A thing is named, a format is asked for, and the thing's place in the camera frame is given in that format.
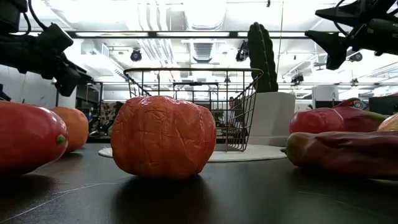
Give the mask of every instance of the table surface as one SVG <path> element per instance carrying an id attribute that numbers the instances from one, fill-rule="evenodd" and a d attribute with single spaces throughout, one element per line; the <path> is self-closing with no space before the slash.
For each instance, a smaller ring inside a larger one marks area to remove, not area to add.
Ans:
<path id="1" fill-rule="evenodd" d="M 0 223 L 398 223 L 398 184 L 332 177 L 287 159 L 209 163 L 184 181 L 147 180 L 104 144 L 1 184 Z"/>

